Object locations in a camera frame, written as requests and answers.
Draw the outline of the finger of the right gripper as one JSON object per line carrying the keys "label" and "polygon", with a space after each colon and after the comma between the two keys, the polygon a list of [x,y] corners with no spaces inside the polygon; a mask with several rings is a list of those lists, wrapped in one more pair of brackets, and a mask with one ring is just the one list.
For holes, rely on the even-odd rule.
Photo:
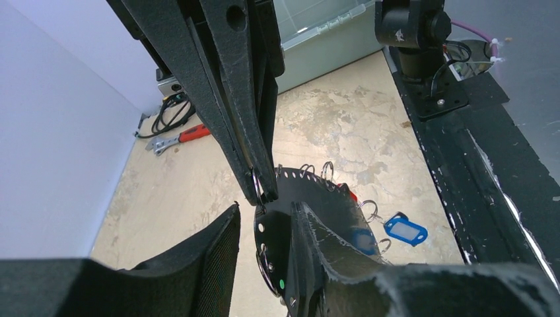
{"label": "finger of the right gripper", "polygon": [[256,1],[202,1],[226,95],[229,134],[240,156],[235,168],[250,203],[279,196],[271,154],[277,84]]}
{"label": "finger of the right gripper", "polygon": [[240,166],[240,156],[229,134],[226,95],[220,85],[217,53],[201,2],[111,1],[110,6],[156,64],[182,86],[238,182],[235,168]]}

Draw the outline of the metal key organizer ring plate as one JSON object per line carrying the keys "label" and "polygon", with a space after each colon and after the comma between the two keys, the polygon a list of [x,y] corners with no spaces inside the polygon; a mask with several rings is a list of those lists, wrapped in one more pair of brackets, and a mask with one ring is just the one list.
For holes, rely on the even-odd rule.
{"label": "metal key organizer ring plate", "polygon": [[330,274],[354,276],[356,265],[386,264],[363,214],[372,200],[354,202],[327,178],[332,163],[275,168],[279,197],[254,214],[259,270],[272,293],[291,310],[310,306]]}

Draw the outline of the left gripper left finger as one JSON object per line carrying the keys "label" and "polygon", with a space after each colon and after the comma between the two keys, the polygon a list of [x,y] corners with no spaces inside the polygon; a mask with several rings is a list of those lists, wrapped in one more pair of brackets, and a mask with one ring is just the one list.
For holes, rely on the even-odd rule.
{"label": "left gripper left finger", "polygon": [[228,316],[240,210],[131,269],[89,258],[3,260],[2,316]]}

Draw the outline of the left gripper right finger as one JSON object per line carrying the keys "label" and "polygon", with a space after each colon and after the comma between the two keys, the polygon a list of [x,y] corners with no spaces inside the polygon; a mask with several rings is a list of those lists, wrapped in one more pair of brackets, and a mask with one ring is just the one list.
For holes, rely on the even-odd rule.
{"label": "left gripper right finger", "polygon": [[559,292],[524,264],[367,265],[330,274],[310,306],[291,316],[558,316]]}

